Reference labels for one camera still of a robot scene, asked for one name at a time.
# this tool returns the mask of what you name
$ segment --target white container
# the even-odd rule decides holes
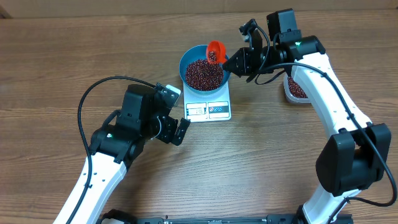
[[[289,81],[287,80],[288,76],[285,74],[284,76],[284,88],[285,88],[285,95],[286,95],[286,100],[289,103],[295,103],[295,104],[302,104],[302,103],[311,103],[310,99],[308,98],[297,98],[289,90]]]

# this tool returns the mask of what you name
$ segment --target blue bowl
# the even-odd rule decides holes
[[[224,71],[223,82],[221,83],[220,87],[218,87],[215,90],[201,91],[201,90],[196,90],[188,85],[187,81],[185,80],[185,71],[187,71],[188,65],[191,64],[192,62],[198,59],[206,59],[206,49],[207,45],[197,45],[195,47],[192,47],[182,56],[180,61],[180,77],[182,81],[191,91],[201,95],[210,95],[216,93],[227,83],[229,76],[231,75],[230,72]]]

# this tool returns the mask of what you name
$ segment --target white scale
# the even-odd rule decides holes
[[[184,115],[192,123],[207,121],[228,121],[231,119],[228,82],[215,93],[201,95],[184,87]]]

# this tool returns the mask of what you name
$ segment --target bowl of beans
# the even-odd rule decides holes
[[[286,100],[290,103],[311,103],[303,89],[297,84],[292,77],[288,77],[285,74],[284,77],[284,89]]]
[[[210,95],[222,89],[231,75],[224,71],[222,64],[209,63],[206,57],[207,45],[198,45],[189,49],[180,61],[180,77],[193,92]]]

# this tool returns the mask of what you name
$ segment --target wooden table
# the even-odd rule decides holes
[[[264,13],[0,20],[0,223],[52,223],[80,175],[85,152],[76,125],[83,92],[128,75],[182,87],[178,63],[190,47],[222,40],[246,46],[238,27]],[[388,164],[398,178],[398,11],[296,13],[316,35],[352,99],[393,133]],[[101,84],[83,107],[87,136],[121,107],[128,81]],[[252,217],[294,213],[318,185],[326,144],[310,105],[286,102],[282,79],[229,83],[233,118],[192,124],[183,144],[150,142],[108,200],[138,217]],[[181,118],[183,108],[172,116]],[[391,197],[387,177],[361,193]],[[356,223],[396,223],[398,205],[353,202]]]

